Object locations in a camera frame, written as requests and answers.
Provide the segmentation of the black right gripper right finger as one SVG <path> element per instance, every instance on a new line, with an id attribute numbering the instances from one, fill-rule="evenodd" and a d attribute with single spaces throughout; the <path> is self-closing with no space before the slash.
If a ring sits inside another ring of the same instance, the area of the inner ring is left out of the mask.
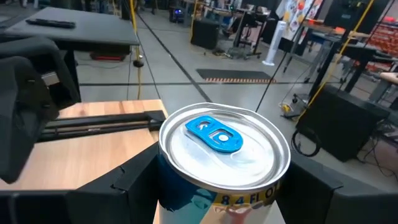
<path id="1" fill-rule="evenodd" d="M 330 177 L 316 161 L 291 154 L 277 204 L 286 224 L 321 224 L 326 222 L 334 191 L 343 186 Z"/>

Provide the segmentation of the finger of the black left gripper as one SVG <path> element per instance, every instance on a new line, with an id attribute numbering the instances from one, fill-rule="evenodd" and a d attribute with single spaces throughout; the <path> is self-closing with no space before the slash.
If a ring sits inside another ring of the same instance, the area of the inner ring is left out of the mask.
<path id="1" fill-rule="evenodd" d="M 1 60 L 1 180 L 12 184 L 19 178 L 45 125 L 58 115 L 30 60 Z"/>

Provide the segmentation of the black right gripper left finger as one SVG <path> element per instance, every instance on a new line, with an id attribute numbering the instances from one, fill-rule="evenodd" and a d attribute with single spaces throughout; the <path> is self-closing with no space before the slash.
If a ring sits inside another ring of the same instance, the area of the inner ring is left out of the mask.
<path id="1" fill-rule="evenodd" d="M 66 195 L 72 223 L 152 223 L 159 196 L 159 145 Z"/>

